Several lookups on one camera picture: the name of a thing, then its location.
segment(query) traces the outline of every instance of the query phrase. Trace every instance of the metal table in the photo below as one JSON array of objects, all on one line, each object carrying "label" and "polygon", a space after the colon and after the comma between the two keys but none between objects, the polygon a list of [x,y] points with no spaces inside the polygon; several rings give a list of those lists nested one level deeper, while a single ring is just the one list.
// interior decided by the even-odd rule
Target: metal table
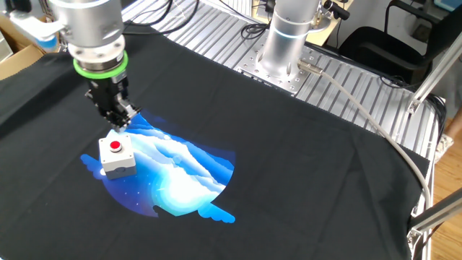
[{"label": "metal table", "polygon": [[[123,20],[131,20],[137,14],[156,9],[164,3],[163,0],[138,0],[123,10]],[[194,0],[176,0],[169,15],[153,28],[164,31],[176,27],[184,16],[187,17],[191,13],[194,3]],[[134,22],[154,21],[162,12],[144,14],[137,17]],[[219,64],[239,70],[243,64],[252,64],[250,58],[261,48],[266,37],[264,34],[260,39],[255,40],[241,38],[241,29],[254,22],[257,21],[250,17],[243,19],[220,4],[202,1],[194,18],[184,28],[166,36]],[[412,96],[408,90],[387,87],[380,81],[378,75],[310,48],[304,49],[303,57],[323,68],[343,84],[399,144],[433,162],[438,122],[434,108],[427,101],[422,103],[414,115],[410,115],[406,112],[406,105]],[[297,84],[298,86],[293,87],[294,91],[292,91],[294,98],[304,100],[369,131],[376,132],[347,97],[331,86],[327,79],[309,74]],[[433,173],[434,167],[431,163],[427,182],[432,195]],[[413,215],[423,211],[424,205],[421,202],[423,197],[414,208]],[[423,253],[424,259],[429,252],[430,245]]]}]

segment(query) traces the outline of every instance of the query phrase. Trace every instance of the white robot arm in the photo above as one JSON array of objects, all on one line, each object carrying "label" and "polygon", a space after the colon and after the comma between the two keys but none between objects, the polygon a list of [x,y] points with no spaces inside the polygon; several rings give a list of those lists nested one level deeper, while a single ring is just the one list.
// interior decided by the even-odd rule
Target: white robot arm
[{"label": "white robot arm", "polygon": [[49,0],[56,17],[44,23],[33,17],[28,0],[6,0],[6,14],[25,35],[44,48],[56,45],[56,33],[68,43],[74,67],[88,79],[86,96],[116,130],[139,112],[128,100],[121,3],[119,0]]}]

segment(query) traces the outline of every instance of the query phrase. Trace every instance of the blue wave graphic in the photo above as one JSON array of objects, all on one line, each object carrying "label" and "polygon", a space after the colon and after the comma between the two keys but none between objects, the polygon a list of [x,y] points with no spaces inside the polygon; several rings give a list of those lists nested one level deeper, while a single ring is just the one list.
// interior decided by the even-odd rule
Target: blue wave graphic
[{"label": "blue wave graphic", "polygon": [[[140,114],[123,134],[131,137],[136,175],[109,180],[100,160],[89,155],[80,157],[118,203],[150,217],[158,217],[153,208],[158,206],[174,216],[197,210],[203,218],[235,221],[230,213],[212,204],[231,179],[234,166],[229,160],[156,129]],[[107,137],[116,135],[111,130]]]}]

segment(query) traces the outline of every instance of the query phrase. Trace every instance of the black t-shirt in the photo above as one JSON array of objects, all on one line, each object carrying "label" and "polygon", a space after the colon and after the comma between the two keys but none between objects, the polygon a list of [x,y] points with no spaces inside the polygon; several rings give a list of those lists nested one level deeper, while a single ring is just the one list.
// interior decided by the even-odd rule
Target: black t-shirt
[{"label": "black t-shirt", "polygon": [[[222,167],[193,180],[219,195],[187,214],[154,195],[152,211],[118,197],[89,166],[110,126],[71,57],[48,54],[0,82],[2,258],[409,258],[421,188],[382,137],[164,37],[128,38],[126,48],[129,97],[146,120],[127,132],[176,141],[210,173]],[[157,149],[190,174],[186,155],[167,148]],[[428,161],[408,153],[427,172]]]}]

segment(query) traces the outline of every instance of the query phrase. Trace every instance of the emergency stop button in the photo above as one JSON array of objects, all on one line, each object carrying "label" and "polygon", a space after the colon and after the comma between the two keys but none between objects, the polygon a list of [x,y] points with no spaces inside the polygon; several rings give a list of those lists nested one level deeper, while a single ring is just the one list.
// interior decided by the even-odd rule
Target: emergency stop button
[{"label": "emergency stop button", "polygon": [[111,152],[118,152],[122,149],[122,144],[119,141],[112,141],[109,146]]}]

